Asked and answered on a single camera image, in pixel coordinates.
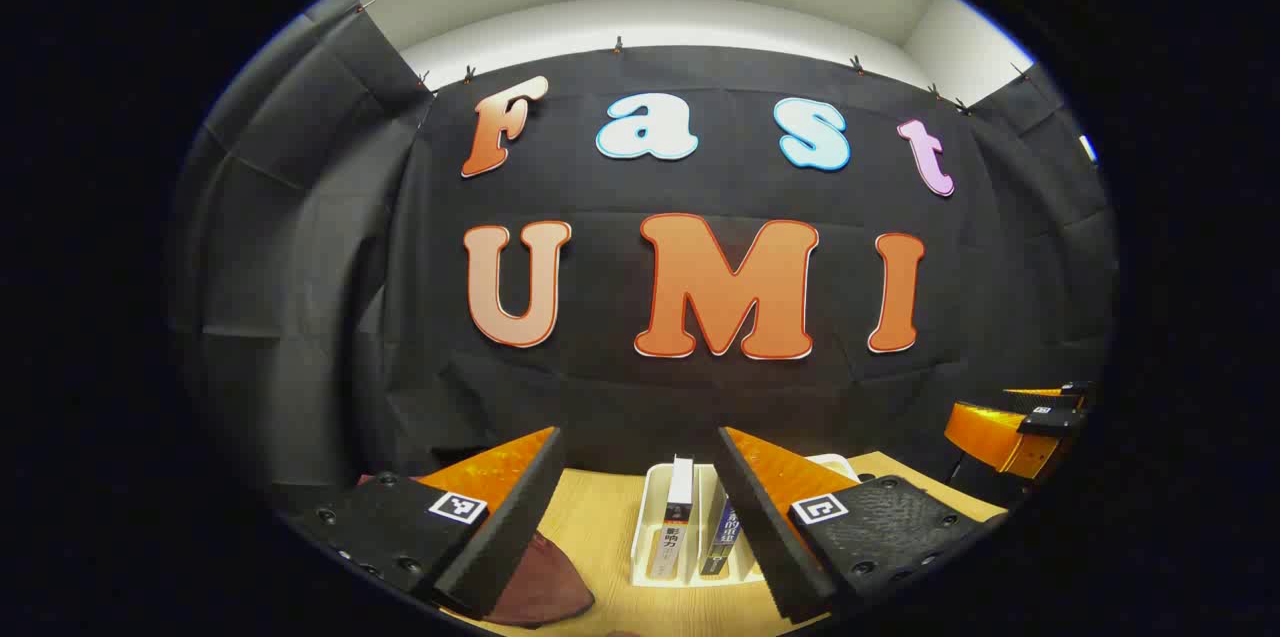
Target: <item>black backdrop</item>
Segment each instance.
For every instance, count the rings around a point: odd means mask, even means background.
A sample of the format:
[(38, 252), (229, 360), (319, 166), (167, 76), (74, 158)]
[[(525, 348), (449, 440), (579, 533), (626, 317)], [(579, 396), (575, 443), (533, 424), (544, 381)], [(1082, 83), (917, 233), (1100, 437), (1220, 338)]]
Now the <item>black backdrop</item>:
[[(355, 8), (323, 0), (244, 69), (197, 136), (178, 192), (173, 327), (192, 391), (224, 441), (246, 449), (253, 478), (425, 473), (442, 466), (438, 450), (549, 423), (566, 431), (568, 464), (585, 469), (640, 475), (677, 452), (707, 455), (730, 423), (805, 454), (882, 450), (947, 478), (961, 455), (942, 436), (956, 399), (1101, 371), (1110, 210), (1042, 72), (965, 116), (916, 87), (795, 55), (604, 49), (498, 69), (431, 98)], [(550, 91), (512, 157), (463, 180), (476, 102), (535, 75)], [(605, 159), (594, 137), (609, 104), (650, 91), (687, 101), (696, 151)], [(786, 96), (841, 111), (846, 168), (783, 157), (772, 113)], [(942, 142), (956, 183), (947, 198), (923, 185), (897, 136), (911, 119)], [(631, 340), (653, 295), (640, 221), (663, 212), (707, 217), (735, 267), (768, 219), (817, 226), (813, 353), (637, 354)], [(471, 324), (463, 232), (500, 224), (517, 235), (541, 219), (573, 228), (556, 330), (529, 350), (498, 345)], [(925, 246), (919, 336), (873, 354), (884, 232)], [(527, 263), (517, 240), (503, 251), (512, 313), (529, 299)]]
[[(13, 5), (19, 628), (444, 629), (271, 524), (172, 376), (157, 246), (179, 161), (228, 75), (311, 3)], [(1275, 50), (1242, 23), (1265, 0), (973, 3), (1055, 67), (1103, 160), (1125, 263), (1105, 377), (1124, 399), (987, 544), (856, 628), (1263, 632), (1276, 200), (1274, 160), (1236, 137), (1274, 113)], [(1251, 258), (1222, 269), (1222, 249)]]

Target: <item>book spine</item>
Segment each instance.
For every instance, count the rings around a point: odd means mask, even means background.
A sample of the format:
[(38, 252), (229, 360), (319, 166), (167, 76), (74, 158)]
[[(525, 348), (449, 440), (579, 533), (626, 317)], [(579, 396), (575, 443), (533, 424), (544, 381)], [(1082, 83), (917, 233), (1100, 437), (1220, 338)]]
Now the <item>book spine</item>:
[(672, 579), (676, 577), (676, 567), (680, 562), (680, 542), (689, 527), (690, 505), (667, 503), (667, 513), (663, 514), (662, 530), (658, 531), (654, 542), (653, 563), (649, 567), (650, 579)]
[(703, 562), (701, 574), (704, 577), (718, 576), (724, 569), (728, 555), (733, 550), (733, 544), (737, 542), (740, 531), (741, 524), (737, 522), (737, 514), (730, 501), (726, 500), (716, 532), (712, 535), (710, 550)]

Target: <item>black foam pad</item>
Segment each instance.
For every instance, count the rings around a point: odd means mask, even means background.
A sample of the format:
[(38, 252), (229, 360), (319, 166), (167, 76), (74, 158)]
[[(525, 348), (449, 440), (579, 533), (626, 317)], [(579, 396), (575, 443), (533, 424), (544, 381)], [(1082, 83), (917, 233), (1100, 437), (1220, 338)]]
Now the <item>black foam pad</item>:
[(1042, 408), (1074, 408), (1079, 397), (1053, 397), (1053, 395), (1023, 395), (1019, 391), (992, 391), (975, 397), (972, 400), (961, 400), (961, 404), (979, 405), (983, 409), (998, 409), (1000, 412), (1014, 412), (1029, 414)]
[(796, 501), (788, 514), (856, 601), (877, 600), (940, 569), (997, 524), (975, 522), (892, 475)]
[(773, 507), (733, 439), (723, 427), (718, 434), (713, 458), (716, 473), (742, 523), (742, 532), (751, 541), (751, 551), (760, 563), (778, 614), (795, 623), (827, 611), (836, 583), (787, 527), (786, 518)]
[(433, 578), (488, 513), (484, 501), (384, 472), (289, 519), (369, 574), (430, 602)]
[(1044, 437), (1066, 437), (1078, 431), (1088, 411), (1084, 409), (1046, 409), (1032, 411), (1018, 426), (1023, 435), (1041, 435)]
[(553, 429), (511, 494), (435, 581), (435, 600), (481, 619), (516, 573), (564, 469), (564, 440)]
[(1096, 386), (1096, 382), (1079, 381), (1078, 379), (1075, 382), (1066, 382), (1066, 385), (1062, 385), (1062, 394), (1069, 397), (1088, 395), (1092, 391), (1097, 391)]

